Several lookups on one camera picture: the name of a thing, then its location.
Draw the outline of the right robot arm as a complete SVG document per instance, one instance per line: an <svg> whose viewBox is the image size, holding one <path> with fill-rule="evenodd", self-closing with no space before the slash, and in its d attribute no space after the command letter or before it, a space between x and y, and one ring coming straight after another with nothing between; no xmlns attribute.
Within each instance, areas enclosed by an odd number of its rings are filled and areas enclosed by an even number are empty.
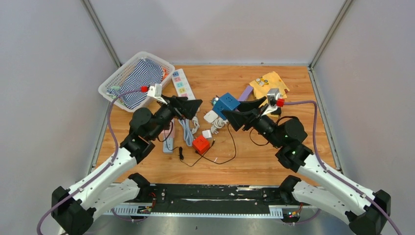
<svg viewBox="0 0 415 235"><path fill-rule="evenodd" d="M277 148L280 164L320 184L313 187L298 177L288 176L279 197L285 204L295 201L315 206L344 221L357 235L379 235L390 221L391 196L368 189L327 165L317 148L304 145L307 133L297 117L280 123L269 118L275 108L286 105L282 98L264 104L263 99L243 101L236 110L222 113L234 130L256 130Z"/></svg>

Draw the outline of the blue cube socket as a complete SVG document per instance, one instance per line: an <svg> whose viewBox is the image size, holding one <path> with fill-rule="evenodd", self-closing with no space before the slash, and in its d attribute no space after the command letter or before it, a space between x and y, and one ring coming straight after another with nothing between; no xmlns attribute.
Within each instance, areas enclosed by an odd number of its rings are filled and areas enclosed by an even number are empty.
<svg viewBox="0 0 415 235"><path fill-rule="evenodd" d="M230 93L226 93L219 97L219 101L212 107L212 110L215 111L216 114L223 120L227 120L222 111L234 111L237 109L239 104L240 102L235 97L233 97Z"/></svg>

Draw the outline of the pink cube socket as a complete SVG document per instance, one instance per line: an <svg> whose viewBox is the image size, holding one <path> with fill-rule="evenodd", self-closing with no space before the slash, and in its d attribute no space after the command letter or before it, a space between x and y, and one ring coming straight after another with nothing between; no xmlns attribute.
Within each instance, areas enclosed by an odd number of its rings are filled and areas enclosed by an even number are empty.
<svg viewBox="0 0 415 235"><path fill-rule="evenodd" d="M175 137L175 120L174 119L171 120L171 122L169 123L169 125L164 128L164 130L162 131L161 136L164 139L174 138Z"/></svg>

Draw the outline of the purple power bank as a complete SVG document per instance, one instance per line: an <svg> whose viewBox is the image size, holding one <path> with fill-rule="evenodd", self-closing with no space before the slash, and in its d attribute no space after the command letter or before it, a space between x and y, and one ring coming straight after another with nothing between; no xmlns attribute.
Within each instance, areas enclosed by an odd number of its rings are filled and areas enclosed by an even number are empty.
<svg viewBox="0 0 415 235"><path fill-rule="evenodd" d="M238 101L246 101L248 99L248 97L251 95L252 92L253 92L253 87L252 86L247 86L246 89L243 91L243 93L239 96L239 98L237 100Z"/></svg>

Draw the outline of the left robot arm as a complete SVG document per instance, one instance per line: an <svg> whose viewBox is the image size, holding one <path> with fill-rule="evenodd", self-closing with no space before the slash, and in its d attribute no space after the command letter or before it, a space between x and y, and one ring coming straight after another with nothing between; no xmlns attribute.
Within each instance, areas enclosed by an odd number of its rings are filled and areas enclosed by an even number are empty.
<svg viewBox="0 0 415 235"><path fill-rule="evenodd" d="M133 112L129 133L103 164L69 188L57 187L51 195L51 216L69 235L83 235L93 222L114 206L135 199L145 202L150 189L140 174L119 187L110 187L120 175L142 162L154 149L153 141L176 119L195 117L202 100L162 95L152 113L141 107Z"/></svg>

